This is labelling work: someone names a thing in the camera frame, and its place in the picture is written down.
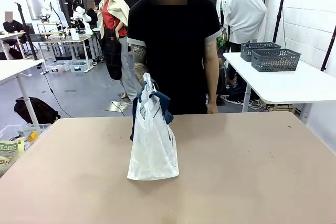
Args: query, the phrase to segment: white container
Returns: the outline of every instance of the white container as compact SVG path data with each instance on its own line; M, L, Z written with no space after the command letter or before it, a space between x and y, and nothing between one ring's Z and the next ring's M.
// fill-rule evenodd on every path
M51 124L24 124L24 125L9 125L0 131L0 140L9 141L10 139L21 136L25 141L25 150L27 150L34 142L28 142L28 137L32 132L36 131L40 137Z
M70 69L71 69L71 72L78 73L78 72L85 72L89 68L85 60L78 60L70 65Z
M75 28L70 29L72 40L79 40L79 34Z
M51 73L58 73L60 69L58 65L62 65L65 71L70 70L71 61L57 61L47 66L47 70Z

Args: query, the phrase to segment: red shirt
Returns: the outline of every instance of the red shirt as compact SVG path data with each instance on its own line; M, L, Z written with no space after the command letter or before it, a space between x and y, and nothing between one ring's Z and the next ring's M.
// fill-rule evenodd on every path
M117 27L120 23L120 20L117 19L116 17L114 17L112 14L109 13L109 11L107 10L107 7L109 5L109 1L110 0L107 0L105 5L104 5L104 8L103 8L103 11L102 11L102 15L103 15L103 21L104 21L104 24L107 28L109 29L114 29L114 20L115 20L115 26ZM127 36L127 31L126 31L126 27L125 26L122 26L122 28L119 30L119 36L120 37L124 37L124 36Z

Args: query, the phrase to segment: shelf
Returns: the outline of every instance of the shelf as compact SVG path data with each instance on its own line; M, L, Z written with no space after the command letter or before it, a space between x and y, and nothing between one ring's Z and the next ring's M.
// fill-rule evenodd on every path
M41 33L41 35L52 35L52 34L65 34L65 31L50 31L48 33Z
M62 23L37 23L38 26L58 26Z

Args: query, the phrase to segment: gray plastic basket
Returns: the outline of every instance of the gray plastic basket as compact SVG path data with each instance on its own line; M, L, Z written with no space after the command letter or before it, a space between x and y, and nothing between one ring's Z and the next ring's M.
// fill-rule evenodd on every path
M295 71L301 54L289 49L252 51L252 67L259 72Z
M281 48L281 46L273 42L243 43L240 51L240 57L242 57L245 61L251 62L252 50L277 48Z

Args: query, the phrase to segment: black stand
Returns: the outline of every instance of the black stand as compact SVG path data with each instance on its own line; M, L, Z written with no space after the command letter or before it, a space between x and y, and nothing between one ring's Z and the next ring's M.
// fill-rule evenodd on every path
M275 43L276 40L277 40L278 30L279 30L279 24L280 24L280 20L281 20L281 12L282 12L283 6L284 6L284 0L281 0L280 6L279 6L279 13L278 13L278 16L277 16L277 23L275 25L275 31L274 31L274 36L273 36L273 43Z
M326 57L324 59L324 62L322 64L322 68L321 68L322 72L326 71L326 66L327 66L327 63L328 63L328 60L329 60L331 49L332 49L332 46L334 45L334 42L335 42L335 36L336 36L336 26L335 26L334 33L332 34L332 38L331 38L330 45L329 45L329 48L328 48L328 51L327 51L327 55L326 55Z
M32 53L33 53L34 60L38 60L37 56L36 56L36 53L35 53L35 50L34 50L34 45L33 45L32 39L31 39L30 34L29 34L29 28L30 27L26 25L25 18L23 17L23 13L22 13L21 5L19 3L16 3L16 4L17 4L17 9L19 10L19 13L20 13L20 16L21 16L21 19L22 19L23 29L26 32L26 37L27 37L28 43L30 45L30 48L32 48Z

